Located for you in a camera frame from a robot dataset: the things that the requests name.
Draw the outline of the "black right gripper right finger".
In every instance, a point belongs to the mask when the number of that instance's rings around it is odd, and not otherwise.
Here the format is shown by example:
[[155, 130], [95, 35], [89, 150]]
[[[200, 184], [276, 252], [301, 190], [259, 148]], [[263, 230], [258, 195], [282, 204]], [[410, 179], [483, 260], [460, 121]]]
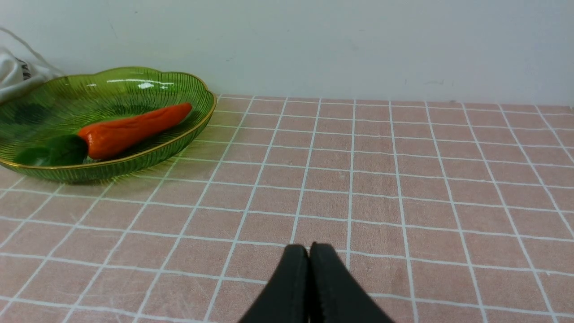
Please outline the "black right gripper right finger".
[[332, 245], [311, 245], [309, 274], [311, 323], [393, 322], [353, 278]]

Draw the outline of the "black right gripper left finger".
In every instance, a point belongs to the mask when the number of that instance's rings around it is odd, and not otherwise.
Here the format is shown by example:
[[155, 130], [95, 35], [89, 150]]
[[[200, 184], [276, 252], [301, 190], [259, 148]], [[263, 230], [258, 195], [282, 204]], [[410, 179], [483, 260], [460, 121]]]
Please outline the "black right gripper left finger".
[[287, 245], [271, 278], [240, 323], [306, 323], [309, 256], [300, 244]]

